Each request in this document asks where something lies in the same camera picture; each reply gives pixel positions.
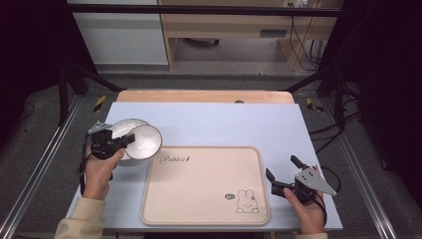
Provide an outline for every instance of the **beige placemat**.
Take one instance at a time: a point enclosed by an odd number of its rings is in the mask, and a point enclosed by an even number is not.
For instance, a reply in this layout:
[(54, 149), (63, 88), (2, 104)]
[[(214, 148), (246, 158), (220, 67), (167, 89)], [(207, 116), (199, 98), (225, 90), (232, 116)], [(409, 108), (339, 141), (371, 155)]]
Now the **beige placemat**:
[(270, 218), (252, 147), (164, 147), (153, 157), (142, 221), (148, 225), (262, 225)]

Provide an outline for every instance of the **hand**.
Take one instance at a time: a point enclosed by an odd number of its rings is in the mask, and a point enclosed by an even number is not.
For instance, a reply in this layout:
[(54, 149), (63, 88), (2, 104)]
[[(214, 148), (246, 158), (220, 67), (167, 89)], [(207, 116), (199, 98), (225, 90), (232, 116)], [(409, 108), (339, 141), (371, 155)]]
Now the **hand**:
[[(299, 217), (302, 234), (323, 233), (324, 215), (320, 207), (313, 201), (307, 205), (301, 204), (295, 194), (287, 187), (283, 191)], [(323, 193), (319, 191), (317, 194), (319, 196), (316, 196), (316, 201), (323, 205)]]
[(87, 159), (86, 164), (86, 186), (83, 197), (105, 200), (109, 190), (109, 178), (112, 170), (124, 155), (124, 148), (118, 150), (108, 159), (98, 159), (92, 155)]

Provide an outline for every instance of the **cartoon rabbit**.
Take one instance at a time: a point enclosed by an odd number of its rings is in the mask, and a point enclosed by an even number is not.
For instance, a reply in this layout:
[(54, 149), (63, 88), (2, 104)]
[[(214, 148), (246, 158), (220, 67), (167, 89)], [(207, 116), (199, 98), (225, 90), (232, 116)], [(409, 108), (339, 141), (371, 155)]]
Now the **cartoon rabbit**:
[(255, 200), (254, 192), (250, 189), (240, 190), (238, 194), (238, 213), (258, 213), (258, 203)]

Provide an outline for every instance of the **person's left hand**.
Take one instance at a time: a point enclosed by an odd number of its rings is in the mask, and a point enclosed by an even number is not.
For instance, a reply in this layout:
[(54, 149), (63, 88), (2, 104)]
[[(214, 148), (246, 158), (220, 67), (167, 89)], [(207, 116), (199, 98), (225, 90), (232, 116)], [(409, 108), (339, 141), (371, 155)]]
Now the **person's left hand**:
[(105, 200), (109, 191), (109, 179), (117, 163), (124, 155), (124, 148), (108, 159), (98, 159), (90, 155), (86, 164), (86, 186), (83, 197)]

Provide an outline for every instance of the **rabbit ear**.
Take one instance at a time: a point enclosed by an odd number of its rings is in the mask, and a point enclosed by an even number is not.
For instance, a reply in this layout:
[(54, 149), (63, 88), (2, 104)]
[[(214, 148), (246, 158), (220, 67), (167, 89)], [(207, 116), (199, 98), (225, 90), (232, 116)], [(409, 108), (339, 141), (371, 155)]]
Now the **rabbit ear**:
[(254, 192), (252, 190), (247, 190), (246, 191), (246, 197), (248, 197), (248, 198), (254, 197)]
[(240, 190), (238, 196), (239, 198), (246, 198), (248, 195), (245, 190)]

